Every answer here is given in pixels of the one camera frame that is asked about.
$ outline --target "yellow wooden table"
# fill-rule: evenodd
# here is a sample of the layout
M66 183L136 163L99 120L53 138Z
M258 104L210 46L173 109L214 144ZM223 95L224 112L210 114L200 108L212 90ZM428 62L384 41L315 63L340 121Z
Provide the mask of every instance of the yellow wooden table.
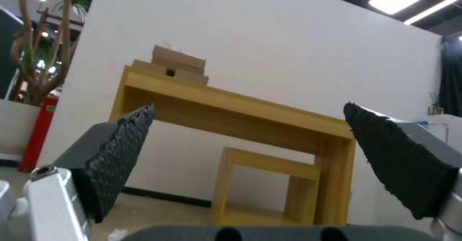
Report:
M110 119L151 102L159 121L314 154L321 168L314 223L346 224L356 141L345 121L133 66L124 69ZM296 185L289 181L288 191Z

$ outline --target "floor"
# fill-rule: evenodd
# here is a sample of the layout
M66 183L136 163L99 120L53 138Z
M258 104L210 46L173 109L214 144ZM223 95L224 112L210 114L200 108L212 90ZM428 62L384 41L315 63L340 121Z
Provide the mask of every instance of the floor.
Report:
M17 197L29 174L16 168L0 167L0 180L10 183ZM104 221L93 224L92 241L106 241L114 229L127 229L133 233L152 225L205 225L209 223L210 209L182 203L120 194Z

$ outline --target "small wooden shelf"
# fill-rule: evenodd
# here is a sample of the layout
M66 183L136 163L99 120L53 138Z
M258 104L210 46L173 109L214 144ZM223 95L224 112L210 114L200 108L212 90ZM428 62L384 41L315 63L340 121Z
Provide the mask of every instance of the small wooden shelf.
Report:
M241 165L289 175L284 212L228 203L233 167ZM264 154L225 147L212 200L212 223L221 225L312 225L320 168Z
M254 208L245 205L228 203L225 213L221 217L221 225L245 225L245 226L280 226L299 225L289 219L282 211Z

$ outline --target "stacked cardboard boxes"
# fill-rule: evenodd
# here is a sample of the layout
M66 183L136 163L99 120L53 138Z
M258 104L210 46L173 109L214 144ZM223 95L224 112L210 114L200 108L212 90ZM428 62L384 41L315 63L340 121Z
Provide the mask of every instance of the stacked cardboard boxes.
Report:
M208 83L208 76L204 76L205 59L159 45L155 45L150 63L134 60L132 65L201 85Z

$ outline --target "black baseboard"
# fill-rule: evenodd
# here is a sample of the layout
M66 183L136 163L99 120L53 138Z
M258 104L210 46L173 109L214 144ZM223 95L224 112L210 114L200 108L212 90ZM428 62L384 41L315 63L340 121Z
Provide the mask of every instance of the black baseboard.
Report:
M130 194L130 195L140 195L142 197L157 198L161 200L167 200L167 201L184 203L184 204L189 204L189 205L194 205L194 206L207 207L207 208L210 208L212 205L212 202L210 200L199 199L199 198L189 198L189 197L184 197L181 195L173 195L173 194L167 194L167 193L151 191L151 190L142 190L142 189L137 189L137 188L132 188L132 187L123 187L122 193Z
M19 167L19 164L21 162L18 161L18 160L3 160L3 159L0 159L0 166L5 166L5 167Z

